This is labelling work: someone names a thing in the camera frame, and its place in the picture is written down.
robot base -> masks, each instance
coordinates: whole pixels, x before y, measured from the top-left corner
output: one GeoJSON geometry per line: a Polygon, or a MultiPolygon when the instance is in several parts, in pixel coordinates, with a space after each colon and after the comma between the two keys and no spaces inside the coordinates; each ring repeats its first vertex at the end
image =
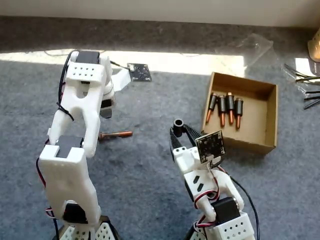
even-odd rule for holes
{"type": "Polygon", "coordinates": [[[100,227],[95,232],[95,238],[89,238],[87,232],[74,232],[72,226],[62,226],[59,229],[60,240],[121,240],[117,230],[107,216],[100,217],[100,227]]]}

white plastic bracket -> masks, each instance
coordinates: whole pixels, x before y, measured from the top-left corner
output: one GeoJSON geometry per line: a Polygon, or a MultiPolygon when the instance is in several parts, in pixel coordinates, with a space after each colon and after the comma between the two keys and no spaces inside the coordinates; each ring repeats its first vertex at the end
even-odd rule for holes
{"type": "Polygon", "coordinates": [[[46,180],[45,193],[57,219],[62,219],[67,201],[75,201],[85,212],[88,226],[101,216],[96,189],[89,178],[85,150],[72,147],[67,158],[56,157],[58,145],[45,145],[39,157],[46,180]]]}

white wall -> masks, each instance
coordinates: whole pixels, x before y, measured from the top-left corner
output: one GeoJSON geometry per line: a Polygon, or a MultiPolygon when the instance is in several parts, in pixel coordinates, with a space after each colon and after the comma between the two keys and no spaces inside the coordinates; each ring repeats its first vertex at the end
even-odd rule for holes
{"type": "Polygon", "coordinates": [[[0,15],[320,27],[320,0],[0,0],[0,15]]]}

perforated plate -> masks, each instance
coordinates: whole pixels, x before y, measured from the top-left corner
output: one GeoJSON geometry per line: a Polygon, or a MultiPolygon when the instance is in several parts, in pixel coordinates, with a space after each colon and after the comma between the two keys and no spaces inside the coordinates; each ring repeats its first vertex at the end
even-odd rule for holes
{"type": "Polygon", "coordinates": [[[255,234],[248,214],[241,212],[241,216],[215,226],[213,231],[221,240],[243,240],[255,234]]]}
{"type": "MultiPolygon", "coordinates": [[[[75,231],[76,229],[69,226],[60,240],[88,240],[89,232],[75,231]]],[[[108,223],[103,222],[95,233],[95,240],[116,240],[108,223]]]]}

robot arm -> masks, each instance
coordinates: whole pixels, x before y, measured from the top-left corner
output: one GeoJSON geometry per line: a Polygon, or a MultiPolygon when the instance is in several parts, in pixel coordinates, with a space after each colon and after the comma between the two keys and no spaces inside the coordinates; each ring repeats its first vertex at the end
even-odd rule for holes
{"type": "MultiPolygon", "coordinates": [[[[89,177],[87,158],[96,152],[99,115],[105,118],[112,115],[115,94],[112,68],[109,58],[100,57],[99,52],[73,51],[65,69],[63,97],[59,98],[59,109],[48,131],[50,144],[44,146],[39,165],[55,217],[65,226],[75,226],[71,238],[88,239],[100,226],[101,208],[89,177]],[[86,127],[84,138],[64,136],[69,124],[81,115],[86,127]]],[[[121,74],[127,77],[129,71],[124,69],[121,74]]]]}
{"type": "Polygon", "coordinates": [[[215,169],[225,153],[222,132],[202,136],[181,119],[176,119],[170,129],[170,142],[173,161],[181,172],[194,207],[203,213],[194,225],[194,235],[186,239],[197,239],[196,234],[205,233],[204,240],[254,240],[250,219],[243,212],[242,197],[230,176],[215,169]],[[188,135],[193,147],[180,144],[178,138],[182,133],[188,135]]]}

